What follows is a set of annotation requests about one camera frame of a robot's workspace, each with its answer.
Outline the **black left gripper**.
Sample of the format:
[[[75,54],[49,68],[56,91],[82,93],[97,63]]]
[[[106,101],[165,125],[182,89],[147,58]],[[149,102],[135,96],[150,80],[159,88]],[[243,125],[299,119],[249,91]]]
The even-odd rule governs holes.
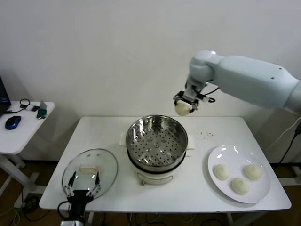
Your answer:
[[[86,205],[93,201],[93,197],[99,194],[101,190],[99,174],[92,174],[91,183],[87,190],[73,191],[73,183],[76,172],[70,177],[68,184],[64,186],[67,200],[71,204],[68,220],[84,220]]]

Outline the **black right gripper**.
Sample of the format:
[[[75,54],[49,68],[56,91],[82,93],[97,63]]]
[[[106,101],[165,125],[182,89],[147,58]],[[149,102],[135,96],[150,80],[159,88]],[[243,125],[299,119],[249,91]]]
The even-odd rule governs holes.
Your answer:
[[[184,92],[178,92],[174,96],[174,106],[185,104],[185,99],[191,102],[191,113],[199,108],[199,100],[202,100],[205,95],[202,90],[207,86],[206,83],[198,82],[194,79],[187,79]]]

